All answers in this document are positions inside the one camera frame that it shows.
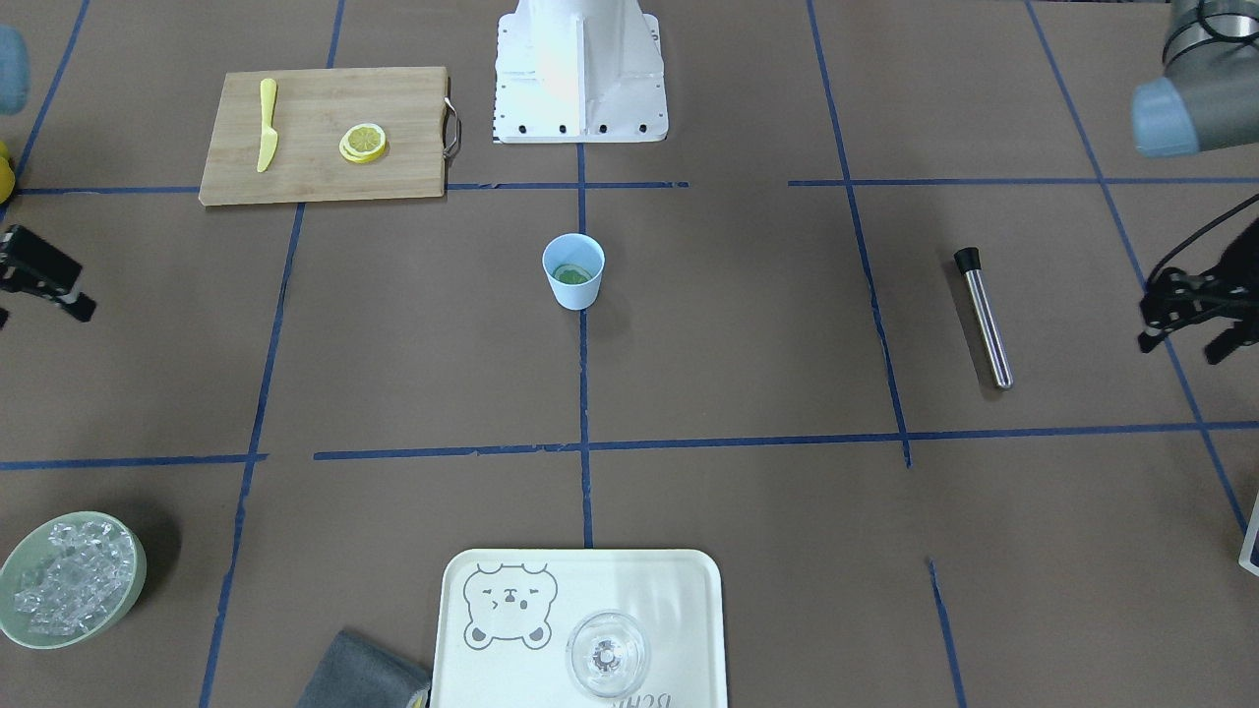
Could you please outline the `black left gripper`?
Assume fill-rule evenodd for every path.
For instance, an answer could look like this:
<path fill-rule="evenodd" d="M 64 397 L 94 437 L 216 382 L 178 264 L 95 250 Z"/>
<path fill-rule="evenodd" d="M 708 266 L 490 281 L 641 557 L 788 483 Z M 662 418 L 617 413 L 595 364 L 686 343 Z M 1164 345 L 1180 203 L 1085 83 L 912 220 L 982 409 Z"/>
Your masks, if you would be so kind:
<path fill-rule="evenodd" d="M 1202 273 L 1178 267 L 1151 273 L 1141 299 L 1143 330 L 1137 344 L 1143 354 L 1153 351 L 1182 328 L 1215 317 L 1233 320 L 1204 348 L 1210 367 L 1258 341 L 1258 223 L 1246 227 L 1224 249 L 1217 265 Z"/>

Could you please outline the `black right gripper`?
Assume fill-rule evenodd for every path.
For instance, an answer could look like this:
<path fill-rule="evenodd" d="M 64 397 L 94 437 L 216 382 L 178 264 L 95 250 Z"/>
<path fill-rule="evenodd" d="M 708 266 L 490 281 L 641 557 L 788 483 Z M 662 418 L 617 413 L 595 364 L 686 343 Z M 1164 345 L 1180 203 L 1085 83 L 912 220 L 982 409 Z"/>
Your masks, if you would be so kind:
<path fill-rule="evenodd" d="M 82 292 L 81 262 L 25 227 L 10 226 L 3 236 L 1 270 L 3 292 L 48 300 L 77 323 L 93 317 L 97 302 Z"/>

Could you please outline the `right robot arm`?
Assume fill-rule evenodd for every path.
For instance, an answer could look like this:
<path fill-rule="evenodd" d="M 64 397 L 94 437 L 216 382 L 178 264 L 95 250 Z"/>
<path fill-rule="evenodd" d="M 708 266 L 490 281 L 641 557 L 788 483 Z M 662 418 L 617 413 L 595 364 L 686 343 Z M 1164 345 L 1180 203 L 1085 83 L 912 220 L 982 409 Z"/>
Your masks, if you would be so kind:
<path fill-rule="evenodd" d="M 1 108 L 18 115 L 29 98 L 26 40 L 13 26 L 1 26 Z M 20 224 L 1 238 L 1 290 L 42 299 L 77 320 L 89 323 L 97 302 L 82 292 L 81 262 Z"/>

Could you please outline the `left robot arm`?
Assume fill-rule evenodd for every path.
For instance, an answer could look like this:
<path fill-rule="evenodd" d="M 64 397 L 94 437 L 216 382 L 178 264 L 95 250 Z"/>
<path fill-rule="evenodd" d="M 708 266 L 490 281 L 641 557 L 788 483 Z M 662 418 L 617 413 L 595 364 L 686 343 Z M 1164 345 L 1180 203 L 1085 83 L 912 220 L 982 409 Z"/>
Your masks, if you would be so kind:
<path fill-rule="evenodd" d="M 1196 155 L 1258 141 L 1258 4 L 1173 1 L 1162 48 L 1162 76 L 1134 89 L 1131 121 L 1136 147 L 1147 157 Z M 1204 348 L 1210 367 L 1258 340 L 1258 224 L 1233 238 L 1212 267 L 1200 273 L 1170 267 L 1210 231 L 1256 207 L 1244 199 L 1170 249 L 1146 278 L 1137 341 L 1151 353 L 1173 333 L 1230 320 Z"/>

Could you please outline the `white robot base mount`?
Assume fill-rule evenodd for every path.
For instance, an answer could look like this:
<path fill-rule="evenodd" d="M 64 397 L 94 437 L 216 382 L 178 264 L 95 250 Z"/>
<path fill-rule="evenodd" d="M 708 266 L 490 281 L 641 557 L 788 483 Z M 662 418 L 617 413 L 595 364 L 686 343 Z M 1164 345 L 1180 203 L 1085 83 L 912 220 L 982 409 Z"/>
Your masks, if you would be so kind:
<path fill-rule="evenodd" d="M 637 1 L 520 1 L 496 28 L 496 144 L 658 144 L 658 19 Z"/>

